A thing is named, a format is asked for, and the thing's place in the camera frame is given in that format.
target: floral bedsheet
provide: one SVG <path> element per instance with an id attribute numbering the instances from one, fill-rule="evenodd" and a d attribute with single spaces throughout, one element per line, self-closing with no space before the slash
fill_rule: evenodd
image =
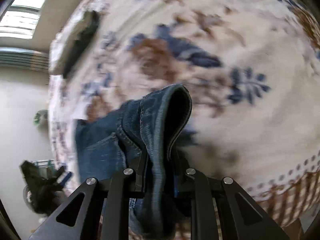
<path id="1" fill-rule="evenodd" d="M 101 15 L 71 78 L 54 72 L 86 10 Z M 319 200 L 319 26 L 297 0 L 83 0 L 50 51 L 57 165 L 80 184 L 75 118 L 184 84 L 193 112 L 178 141 L 192 167 L 231 176 L 283 226 Z"/>

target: jeans pocket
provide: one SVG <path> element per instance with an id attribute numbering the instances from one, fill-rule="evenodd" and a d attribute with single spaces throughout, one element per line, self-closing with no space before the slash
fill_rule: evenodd
<path id="1" fill-rule="evenodd" d="M 89 177 L 109 179 L 119 169 L 127 168 L 126 156 L 115 133 L 78 152 L 81 181 Z"/>

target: radiator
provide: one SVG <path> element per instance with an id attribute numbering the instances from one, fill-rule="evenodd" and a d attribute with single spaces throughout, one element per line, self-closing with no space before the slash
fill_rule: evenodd
<path id="1" fill-rule="evenodd" d="M 30 49 L 0 47 L 0 67 L 48 72 L 49 54 Z"/>

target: blue denim jeans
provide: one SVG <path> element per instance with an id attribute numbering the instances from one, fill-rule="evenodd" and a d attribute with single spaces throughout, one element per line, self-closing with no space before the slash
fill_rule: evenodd
<path id="1" fill-rule="evenodd" d="M 191 98 L 178 84 L 122 104 L 94 123 L 79 121 L 76 147 L 81 182 L 88 177 L 107 179 L 146 147 L 150 162 L 145 171 L 146 194 L 131 199 L 129 226 L 145 238 L 168 238 L 174 233 L 175 207 L 163 194 L 164 158 L 191 114 Z"/>

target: beige wall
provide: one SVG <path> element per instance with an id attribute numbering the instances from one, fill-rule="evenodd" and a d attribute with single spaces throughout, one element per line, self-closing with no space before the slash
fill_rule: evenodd
<path id="1" fill-rule="evenodd" d="M 48 52 L 51 41 L 65 25 L 81 0 L 46 0 L 34 36 L 30 40 L 1 37 L 0 47 Z"/>
<path id="2" fill-rule="evenodd" d="M 47 126 L 33 124 L 35 113 L 47 107 L 47 83 L 46 73 L 0 68 L 0 198 L 22 240 L 39 226 L 39 216 L 24 203 L 19 165 L 53 157 Z"/>

